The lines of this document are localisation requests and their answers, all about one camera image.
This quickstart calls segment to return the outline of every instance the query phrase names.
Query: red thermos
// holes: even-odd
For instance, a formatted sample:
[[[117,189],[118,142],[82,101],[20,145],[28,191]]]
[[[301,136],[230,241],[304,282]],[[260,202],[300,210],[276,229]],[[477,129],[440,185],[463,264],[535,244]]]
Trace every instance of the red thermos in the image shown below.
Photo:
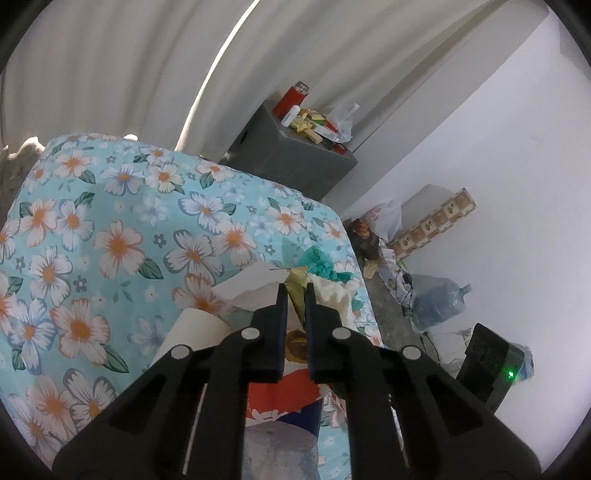
[[[308,90],[308,86],[303,82],[298,82],[293,87],[290,87],[283,98],[279,100],[279,103],[275,105],[273,114],[279,118],[285,117],[291,107],[301,105],[306,95],[308,95]]]

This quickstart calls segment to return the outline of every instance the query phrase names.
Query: floral tablecloth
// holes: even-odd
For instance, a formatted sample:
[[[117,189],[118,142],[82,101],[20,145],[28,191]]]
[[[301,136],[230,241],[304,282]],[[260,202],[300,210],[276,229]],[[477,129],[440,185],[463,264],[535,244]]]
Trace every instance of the floral tablecloth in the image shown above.
[[[212,286],[256,260],[292,266],[314,243],[361,279],[337,215],[297,191],[118,137],[55,138],[0,232],[0,399],[51,465],[142,374],[183,309],[245,327],[252,314]],[[380,343],[364,287],[352,306]],[[323,478],[350,473],[328,400],[320,456]]]

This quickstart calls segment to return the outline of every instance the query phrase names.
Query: silver screw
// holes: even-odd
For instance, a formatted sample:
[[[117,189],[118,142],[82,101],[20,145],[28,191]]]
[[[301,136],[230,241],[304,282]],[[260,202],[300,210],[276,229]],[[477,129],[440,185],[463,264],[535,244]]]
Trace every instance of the silver screw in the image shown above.
[[[402,349],[402,354],[409,360],[418,360],[421,358],[421,350],[414,345],[409,345]]]
[[[261,332],[259,332],[258,328],[249,327],[242,331],[242,338],[245,340],[254,340],[255,338],[259,338],[260,334]]]
[[[337,340],[346,340],[351,336],[351,330],[345,327],[337,327],[333,330],[333,337]]]
[[[185,358],[190,353],[191,350],[189,350],[187,345],[177,345],[173,348],[173,351],[170,352],[170,355],[172,355],[175,360],[180,360],[181,358]]]

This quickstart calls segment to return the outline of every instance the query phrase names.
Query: white bottle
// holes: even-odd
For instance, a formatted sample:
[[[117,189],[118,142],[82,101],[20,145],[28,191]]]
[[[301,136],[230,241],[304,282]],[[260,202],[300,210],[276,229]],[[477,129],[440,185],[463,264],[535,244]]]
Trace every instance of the white bottle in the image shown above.
[[[284,127],[289,127],[291,125],[291,123],[293,122],[294,118],[297,117],[298,113],[300,113],[300,106],[294,105],[293,107],[290,108],[290,111],[287,112],[287,115],[285,117],[283,117],[281,124]]]

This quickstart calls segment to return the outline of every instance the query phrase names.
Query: green crumpled plastic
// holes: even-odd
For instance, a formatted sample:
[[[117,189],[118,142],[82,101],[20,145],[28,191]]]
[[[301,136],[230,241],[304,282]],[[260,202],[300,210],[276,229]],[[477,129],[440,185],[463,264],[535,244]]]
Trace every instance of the green crumpled plastic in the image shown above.
[[[306,272],[318,275],[332,281],[347,283],[354,275],[351,272],[337,272],[333,268],[333,262],[328,253],[318,245],[313,245],[306,250],[297,261],[296,267],[307,267]]]

